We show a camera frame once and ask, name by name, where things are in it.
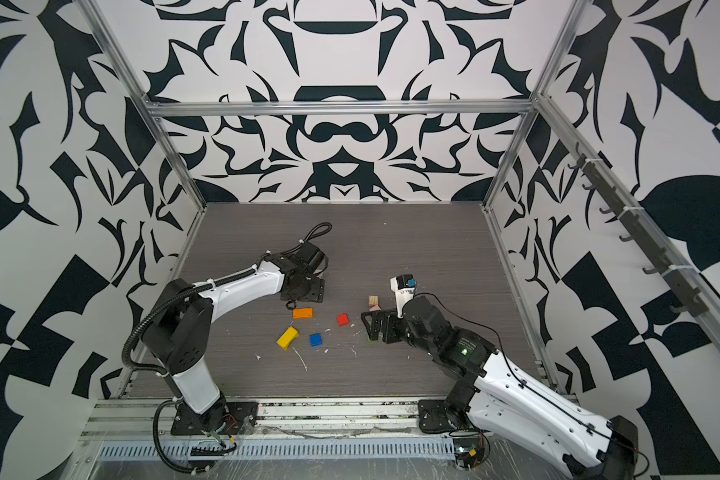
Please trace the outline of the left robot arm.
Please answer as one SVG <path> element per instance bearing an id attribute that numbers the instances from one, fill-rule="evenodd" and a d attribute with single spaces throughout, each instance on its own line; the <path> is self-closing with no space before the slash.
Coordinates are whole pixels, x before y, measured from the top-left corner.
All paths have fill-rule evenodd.
<path id="1" fill-rule="evenodd" d="M 226 400 L 205 360 L 213 323 L 263 297 L 278 296 L 290 310 L 300 302 L 320 303 L 327 266 L 327 255 L 303 240 L 221 278 L 192 284 L 176 279 L 133 327 L 121 350 L 123 365 L 161 376 L 197 420 L 216 421 L 224 415 Z"/>

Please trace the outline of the orange wood block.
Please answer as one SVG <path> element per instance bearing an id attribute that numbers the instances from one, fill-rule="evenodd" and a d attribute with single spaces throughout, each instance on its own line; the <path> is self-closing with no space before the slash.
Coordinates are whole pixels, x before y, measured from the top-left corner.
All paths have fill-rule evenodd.
<path id="1" fill-rule="evenodd" d="M 312 308 L 297 308 L 292 311 L 294 320 L 312 319 L 313 317 L 314 310 Z"/>

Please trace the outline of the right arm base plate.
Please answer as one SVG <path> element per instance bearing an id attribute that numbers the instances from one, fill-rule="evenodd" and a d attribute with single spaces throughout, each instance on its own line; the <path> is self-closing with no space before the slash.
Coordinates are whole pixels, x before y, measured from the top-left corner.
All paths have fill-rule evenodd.
<path id="1" fill-rule="evenodd" d="M 418 428 L 425 434 L 473 431 L 469 407 L 448 400 L 423 399 L 417 402 Z"/>

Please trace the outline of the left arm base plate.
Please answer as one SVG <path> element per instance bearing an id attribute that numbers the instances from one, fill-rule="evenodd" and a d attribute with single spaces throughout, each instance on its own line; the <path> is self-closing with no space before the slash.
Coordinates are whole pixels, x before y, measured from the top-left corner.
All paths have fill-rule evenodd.
<path id="1" fill-rule="evenodd" d="M 204 435 L 215 431 L 219 435 L 237 435 L 252 430 L 257 423 L 258 402 L 216 402 L 206 413 L 195 413 L 180 402 L 170 433 L 173 436 Z"/>

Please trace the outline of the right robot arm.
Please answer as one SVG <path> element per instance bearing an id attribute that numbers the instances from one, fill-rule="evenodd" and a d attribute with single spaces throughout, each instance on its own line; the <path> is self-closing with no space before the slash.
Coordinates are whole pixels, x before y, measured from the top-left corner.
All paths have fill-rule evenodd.
<path id="1" fill-rule="evenodd" d="M 637 477 L 641 453 L 631 421 L 607 419 L 549 389 L 498 346 L 451 325 L 425 296 L 361 320 L 370 340 L 418 348 L 454 379 L 444 407 L 456 428 L 497 434 L 570 479 Z"/>

